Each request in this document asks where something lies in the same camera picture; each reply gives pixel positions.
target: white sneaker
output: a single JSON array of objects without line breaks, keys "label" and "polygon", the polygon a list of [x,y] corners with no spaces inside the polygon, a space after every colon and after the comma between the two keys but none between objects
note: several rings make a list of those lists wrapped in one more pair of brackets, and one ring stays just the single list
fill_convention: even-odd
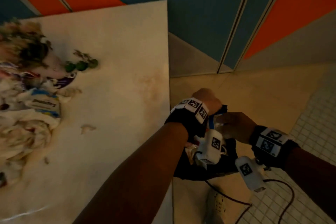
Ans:
[{"label": "white sneaker", "polygon": [[223,221],[225,211],[224,197],[210,188],[204,224],[225,224]]}]

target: debris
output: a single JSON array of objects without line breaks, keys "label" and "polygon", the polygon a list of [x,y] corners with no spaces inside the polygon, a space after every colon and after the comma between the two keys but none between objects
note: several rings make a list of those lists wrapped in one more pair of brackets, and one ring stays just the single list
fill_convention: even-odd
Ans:
[{"label": "debris", "polygon": [[81,126],[81,129],[82,129],[81,135],[83,135],[83,134],[85,134],[88,131],[95,130],[96,127],[90,126],[90,125],[83,125],[83,126]]}]

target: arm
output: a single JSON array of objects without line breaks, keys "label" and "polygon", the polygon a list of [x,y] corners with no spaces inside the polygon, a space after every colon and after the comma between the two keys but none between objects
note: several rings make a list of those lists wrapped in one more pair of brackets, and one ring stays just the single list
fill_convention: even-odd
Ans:
[{"label": "arm", "polygon": [[295,148],[288,156],[284,171],[326,213],[336,221],[336,166]]},{"label": "arm", "polygon": [[[225,138],[233,137],[246,144],[249,144],[257,126],[245,114],[238,112],[223,114],[217,121],[223,123],[222,134]],[[330,218],[336,221],[332,203],[336,197],[335,166],[301,148],[294,148],[285,160],[283,170]]]},{"label": "arm", "polygon": [[[209,114],[221,107],[211,90],[201,89],[193,97]],[[74,224],[152,223],[187,140],[181,123],[166,123],[110,175]]]}]

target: floor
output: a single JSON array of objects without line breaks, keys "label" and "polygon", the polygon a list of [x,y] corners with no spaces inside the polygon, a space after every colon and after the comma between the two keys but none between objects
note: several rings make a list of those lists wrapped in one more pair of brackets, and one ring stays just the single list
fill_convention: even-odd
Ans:
[{"label": "floor", "polygon": [[[290,135],[306,151],[336,166],[336,65],[331,66],[299,116]],[[335,224],[282,170],[267,172],[269,179],[289,183],[295,192],[291,207],[283,216],[283,224]],[[255,193],[249,213],[239,224],[277,223],[288,204],[287,188],[270,184],[263,193]]]},{"label": "floor", "polygon": [[[228,110],[244,112],[257,124],[276,127],[290,133],[310,96],[320,85],[328,65],[305,65],[230,74],[200,75],[170,79],[170,103],[177,104],[199,88],[211,88]],[[237,143],[238,156],[253,157],[250,146]],[[215,178],[229,196],[249,201],[252,193],[239,174]],[[209,187],[204,182],[174,178],[174,223],[201,224]],[[241,205],[225,201],[226,223],[234,223]]]}]

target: forearm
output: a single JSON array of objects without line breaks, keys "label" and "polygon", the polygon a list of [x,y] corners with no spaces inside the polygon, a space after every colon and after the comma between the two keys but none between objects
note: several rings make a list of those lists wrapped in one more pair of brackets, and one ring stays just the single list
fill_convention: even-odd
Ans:
[{"label": "forearm", "polygon": [[74,223],[150,224],[187,139],[182,124],[165,124],[110,175]]},{"label": "forearm", "polygon": [[295,148],[289,155],[284,170],[300,188],[336,221],[332,202],[336,197],[336,166],[302,150]]}]

